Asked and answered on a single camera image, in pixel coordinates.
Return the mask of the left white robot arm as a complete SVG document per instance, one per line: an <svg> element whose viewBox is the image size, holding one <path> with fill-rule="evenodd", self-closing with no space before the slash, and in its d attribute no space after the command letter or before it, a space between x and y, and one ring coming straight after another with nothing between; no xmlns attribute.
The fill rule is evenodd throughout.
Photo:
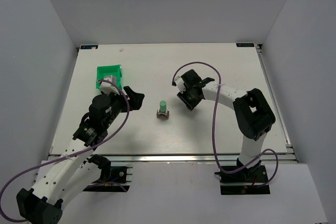
<svg viewBox="0 0 336 224"><path fill-rule="evenodd" d="M145 95L124 87L95 96L89 111L65 149L44 177L17 196L20 215L30 223L58 223L64 208L90 184L110 182L111 162L94 153L108 135L108 128L120 113L139 110Z"/></svg>

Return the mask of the green plastic bin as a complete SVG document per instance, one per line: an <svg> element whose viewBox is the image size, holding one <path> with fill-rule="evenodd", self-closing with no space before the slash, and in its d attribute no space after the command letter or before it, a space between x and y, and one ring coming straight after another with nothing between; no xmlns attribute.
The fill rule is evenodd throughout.
<svg viewBox="0 0 336 224"><path fill-rule="evenodd" d="M112 65L112 66L98 66L97 67L97 77L96 77L96 88L100 89L100 79L105 77L113 76L116 78L116 85L122 89L122 66Z"/></svg>

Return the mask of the brown arch block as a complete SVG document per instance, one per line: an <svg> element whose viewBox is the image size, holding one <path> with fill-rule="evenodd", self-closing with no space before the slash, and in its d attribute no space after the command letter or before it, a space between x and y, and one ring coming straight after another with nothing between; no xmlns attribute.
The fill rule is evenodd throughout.
<svg viewBox="0 0 336 224"><path fill-rule="evenodd" d="M169 114L157 114L156 117L158 119L168 119L169 118Z"/></svg>

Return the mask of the green cylinder block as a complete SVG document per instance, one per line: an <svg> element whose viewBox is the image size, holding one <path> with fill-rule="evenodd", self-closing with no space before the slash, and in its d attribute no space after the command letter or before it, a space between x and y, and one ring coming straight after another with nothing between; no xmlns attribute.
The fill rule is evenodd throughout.
<svg viewBox="0 0 336 224"><path fill-rule="evenodd" d="M160 111L166 111L167 110L166 101L164 101L164 100L160 101L160 103L159 103L159 110Z"/></svg>

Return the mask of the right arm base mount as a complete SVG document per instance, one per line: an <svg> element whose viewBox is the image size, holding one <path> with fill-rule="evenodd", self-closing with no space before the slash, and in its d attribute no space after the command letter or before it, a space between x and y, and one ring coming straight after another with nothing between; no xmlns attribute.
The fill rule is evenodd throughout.
<svg viewBox="0 0 336 224"><path fill-rule="evenodd" d="M221 195L270 195L267 171L264 165L259 165L248 172L242 170L234 174L215 172L219 178Z"/></svg>

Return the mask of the small brown cube block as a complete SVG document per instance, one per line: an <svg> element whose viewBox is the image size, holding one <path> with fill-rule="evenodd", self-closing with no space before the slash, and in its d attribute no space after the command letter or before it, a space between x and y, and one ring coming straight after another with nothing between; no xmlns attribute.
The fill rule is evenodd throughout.
<svg viewBox="0 0 336 224"><path fill-rule="evenodd" d="M169 114L169 111L166 110L166 111L160 111L160 110L157 110L157 114L164 114L164 115L167 115Z"/></svg>

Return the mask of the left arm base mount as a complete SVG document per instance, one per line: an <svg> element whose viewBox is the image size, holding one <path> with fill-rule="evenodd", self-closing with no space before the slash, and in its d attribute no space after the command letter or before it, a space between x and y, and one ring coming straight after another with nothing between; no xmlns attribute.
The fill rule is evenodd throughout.
<svg viewBox="0 0 336 224"><path fill-rule="evenodd" d="M84 164L94 164L99 170L99 178L88 185L85 192L127 193L132 182L133 167L115 165L103 156L94 155Z"/></svg>

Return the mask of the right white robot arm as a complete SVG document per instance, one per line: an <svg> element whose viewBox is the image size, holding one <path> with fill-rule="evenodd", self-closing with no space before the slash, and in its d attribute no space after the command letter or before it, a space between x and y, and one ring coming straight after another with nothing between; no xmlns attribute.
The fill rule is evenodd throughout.
<svg viewBox="0 0 336 224"><path fill-rule="evenodd" d="M174 76L172 85L177 87L177 97L191 111L202 100L215 102L212 122L212 146L215 161L218 163L215 146L215 121L219 104L235 112L238 128L243 135L242 149L233 171L221 171L233 174L244 169L250 169L260 164L262 146L267 133L275 123L275 115L266 98L259 89L250 91L237 90L226 85L216 83L215 79L207 77L202 79L193 69L181 76Z"/></svg>

